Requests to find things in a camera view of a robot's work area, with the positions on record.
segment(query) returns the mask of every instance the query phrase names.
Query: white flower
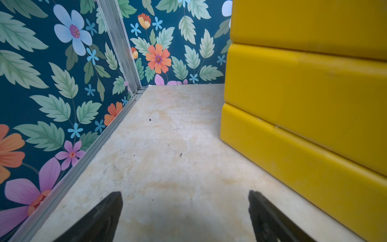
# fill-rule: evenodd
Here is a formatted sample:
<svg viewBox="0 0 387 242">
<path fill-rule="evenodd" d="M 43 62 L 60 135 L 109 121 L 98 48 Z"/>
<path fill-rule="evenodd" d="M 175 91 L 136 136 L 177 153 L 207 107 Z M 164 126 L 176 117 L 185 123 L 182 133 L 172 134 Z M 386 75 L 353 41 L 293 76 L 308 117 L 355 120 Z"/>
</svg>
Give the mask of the white flower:
<svg viewBox="0 0 387 242">
<path fill-rule="evenodd" d="M 225 17 L 231 16 L 232 9 L 233 9 L 233 1 L 231 0 L 225 1 L 222 6 L 222 15 Z M 230 22 L 228 23 L 228 26 L 231 28 L 231 19 L 230 19 Z"/>
<path fill-rule="evenodd" d="M 89 32 L 82 30 L 85 21 L 83 17 L 77 11 L 71 11 L 71 18 L 67 10 L 59 4 L 54 6 L 54 14 L 59 21 L 64 24 L 56 24 L 54 26 L 55 34 L 58 39 L 63 43 L 68 43 L 73 40 L 73 48 L 77 55 L 83 56 L 86 54 L 86 49 L 83 43 L 86 45 L 92 44 L 92 38 Z"/>
</svg>

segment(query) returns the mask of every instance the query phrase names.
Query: yellow plastic block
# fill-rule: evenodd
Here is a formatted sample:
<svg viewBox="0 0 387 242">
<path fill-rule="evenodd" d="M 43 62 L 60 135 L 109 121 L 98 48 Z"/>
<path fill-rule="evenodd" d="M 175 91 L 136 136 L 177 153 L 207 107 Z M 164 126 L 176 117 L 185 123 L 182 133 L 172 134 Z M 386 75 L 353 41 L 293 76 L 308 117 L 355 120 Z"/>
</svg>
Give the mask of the yellow plastic block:
<svg viewBox="0 0 387 242">
<path fill-rule="evenodd" d="M 380 0 L 234 0 L 233 42 L 387 60 Z"/>
<path fill-rule="evenodd" d="M 221 139 L 361 237 L 387 241 L 386 177 L 227 103 Z"/>
<path fill-rule="evenodd" d="M 224 99 L 387 175 L 386 62 L 232 44 Z"/>
</svg>

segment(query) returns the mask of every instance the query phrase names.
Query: metal strip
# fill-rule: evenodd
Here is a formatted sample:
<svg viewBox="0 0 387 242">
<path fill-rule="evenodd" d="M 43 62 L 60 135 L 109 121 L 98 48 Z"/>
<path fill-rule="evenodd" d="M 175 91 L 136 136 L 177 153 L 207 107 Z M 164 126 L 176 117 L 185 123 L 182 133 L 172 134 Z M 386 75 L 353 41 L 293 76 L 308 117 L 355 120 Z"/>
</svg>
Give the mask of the metal strip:
<svg viewBox="0 0 387 242">
<path fill-rule="evenodd" d="M 130 95 L 133 97 L 141 89 L 141 82 L 118 2 L 116 0 L 97 0 L 97 3 L 118 63 L 120 64 L 120 70 L 128 82 Z"/>
<path fill-rule="evenodd" d="M 27 220 L 20 226 L 20 228 L 11 237 L 9 242 L 29 242 L 42 227 L 46 219 L 55 210 L 60 201 L 64 198 L 70 188 L 77 181 L 79 176 L 83 173 L 89 163 L 93 160 L 96 154 L 100 151 L 105 142 L 110 138 L 126 114 L 132 109 L 137 100 L 142 94 L 136 94 L 124 106 L 119 115 L 113 122 L 106 127 L 97 140 L 87 149 L 85 155 L 79 160 L 78 165 L 72 167 L 62 180 L 56 185 L 55 189 L 45 199 L 39 208 L 27 218 Z"/>
</svg>

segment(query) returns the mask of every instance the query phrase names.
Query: wall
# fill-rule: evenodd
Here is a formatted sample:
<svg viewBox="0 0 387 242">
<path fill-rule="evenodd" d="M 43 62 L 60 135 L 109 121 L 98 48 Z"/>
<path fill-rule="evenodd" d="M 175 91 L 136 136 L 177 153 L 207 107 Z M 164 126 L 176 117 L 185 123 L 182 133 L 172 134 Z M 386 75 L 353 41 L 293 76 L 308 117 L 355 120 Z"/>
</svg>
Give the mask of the wall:
<svg viewBox="0 0 387 242">
<path fill-rule="evenodd" d="M 96 2 L 1 2 L 0 241 L 7 241 L 128 92 Z"/>
<path fill-rule="evenodd" d="M 123 21 L 143 86 L 224 83 L 232 1 L 130 4 Z"/>
</svg>

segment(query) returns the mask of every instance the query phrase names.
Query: stained floor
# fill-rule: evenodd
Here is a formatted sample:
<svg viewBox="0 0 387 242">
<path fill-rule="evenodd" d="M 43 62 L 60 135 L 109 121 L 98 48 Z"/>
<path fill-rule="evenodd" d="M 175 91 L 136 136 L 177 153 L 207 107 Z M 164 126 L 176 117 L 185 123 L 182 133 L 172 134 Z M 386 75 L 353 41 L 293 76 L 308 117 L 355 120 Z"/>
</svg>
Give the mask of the stained floor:
<svg viewBox="0 0 387 242">
<path fill-rule="evenodd" d="M 35 235 L 57 238 L 112 191 L 114 241 L 255 241 L 248 191 L 320 242 L 363 241 L 219 139 L 223 84 L 149 86 Z"/>
</svg>

